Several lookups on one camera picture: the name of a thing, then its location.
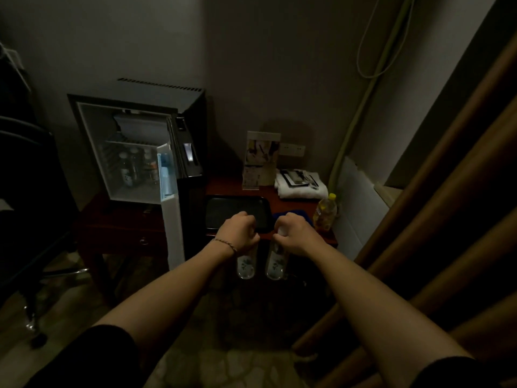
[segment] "stone patterned floor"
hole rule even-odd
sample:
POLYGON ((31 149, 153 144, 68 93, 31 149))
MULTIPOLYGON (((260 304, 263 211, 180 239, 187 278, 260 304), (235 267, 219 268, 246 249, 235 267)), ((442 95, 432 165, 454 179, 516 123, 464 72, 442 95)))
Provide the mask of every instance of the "stone patterned floor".
MULTIPOLYGON (((125 298, 157 277, 163 266, 140 259, 117 288, 125 298)), ((235 267, 220 269, 178 339, 146 383, 156 387, 303 388, 289 346, 312 322, 298 280, 237 279, 235 267)), ((17 388, 77 335, 107 312, 88 275, 53 279, 38 295, 47 344, 29 347, 23 299, 15 294, 0 309, 0 381, 17 388)))

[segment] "hand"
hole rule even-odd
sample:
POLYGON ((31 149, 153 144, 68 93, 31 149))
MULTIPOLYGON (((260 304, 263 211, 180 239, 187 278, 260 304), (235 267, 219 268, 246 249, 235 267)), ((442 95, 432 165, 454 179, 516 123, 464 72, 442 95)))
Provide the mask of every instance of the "hand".
POLYGON ((287 235, 273 234, 273 240, 290 253, 310 258, 315 248, 327 245, 303 216, 289 212, 278 218, 275 230, 278 231, 280 226, 287 230, 287 235))
POLYGON ((260 240, 260 235, 255 233, 255 225, 255 216, 241 211, 224 221, 223 226, 217 231, 216 238, 228 241, 237 249, 237 256, 241 256, 260 240))

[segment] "black sleeve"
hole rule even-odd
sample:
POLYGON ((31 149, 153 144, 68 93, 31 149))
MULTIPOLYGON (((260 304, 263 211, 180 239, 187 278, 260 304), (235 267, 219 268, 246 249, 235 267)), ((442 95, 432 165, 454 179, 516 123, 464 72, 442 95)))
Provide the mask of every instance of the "black sleeve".
POLYGON ((141 387, 144 382, 133 338, 122 328, 97 325, 65 347, 25 387, 141 387))
POLYGON ((501 388, 475 359, 454 356, 439 359, 422 370, 411 388, 501 388))

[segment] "bottle with yellow cap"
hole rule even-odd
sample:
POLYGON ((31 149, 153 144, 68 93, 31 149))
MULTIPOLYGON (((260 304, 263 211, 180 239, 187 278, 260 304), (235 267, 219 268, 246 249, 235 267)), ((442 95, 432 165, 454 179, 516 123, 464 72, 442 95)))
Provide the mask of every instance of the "bottle with yellow cap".
POLYGON ((314 228, 320 232, 327 232, 332 227, 334 218, 338 213, 336 196, 331 193, 327 199, 322 199, 316 207, 316 212, 312 217, 314 228))

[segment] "cord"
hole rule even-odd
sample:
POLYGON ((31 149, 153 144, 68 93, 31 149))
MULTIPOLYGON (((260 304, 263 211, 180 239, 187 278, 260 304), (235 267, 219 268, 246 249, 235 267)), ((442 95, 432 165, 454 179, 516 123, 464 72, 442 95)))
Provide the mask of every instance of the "cord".
POLYGON ((15 62, 13 61, 13 59, 11 58, 11 55, 9 54, 9 52, 7 51, 6 47, 4 46, 4 44, 2 42, 0 42, 0 48, 2 49, 2 52, 7 56, 7 58, 9 59, 10 63, 12 64, 12 67, 16 70, 18 76, 22 79, 23 81, 23 84, 25 85, 25 87, 27 87, 27 89, 29 90, 29 92, 32 92, 32 90, 30 89, 30 86, 29 84, 27 83, 27 81, 24 79, 23 75, 20 73, 20 71, 18 70, 18 68, 16 67, 16 64, 15 62))
POLYGON ((411 15, 413 13, 413 6, 415 5, 415 0, 411 0, 410 12, 409 12, 409 15, 407 17, 407 23, 406 23, 406 31, 404 32, 404 37, 402 38, 402 43, 400 44, 399 49, 395 53, 395 55, 394 55, 393 59, 391 60, 391 62, 388 64, 387 67, 385 67, 385 69, 383 71, 380 71, 379 73, 373 74, 373 75, 365 75, 361 71, 361 67, 359 66, 359 55, 361 53, 362 43, 364 42, 365 37, 366 37, 366 33, 368 32, 368 29, 370 28, 370 23, 372 22, 373 15, 375 14, 375 10, 377 9, 379 1, 380 0, 377 0, 377 2, 375 3, 375 5, 373 7, 372 14, 370 15, 370 19, 368 19, 368 24, 366 25, 365 32, 362 35, 361 42, 359 43, 359 48, 357 49, 357 57, 356 57, 357 72, 362 77, 367 78, 367 79, 373 79, 373 78, 381 76, 383 73, 385 73, 385 71, 387 71, 393 65, 393 63, 397 59, 400 51, 402 50, 402 47, 404 46, 404 42, 406 42, 407 33, 410 31, 411 15))

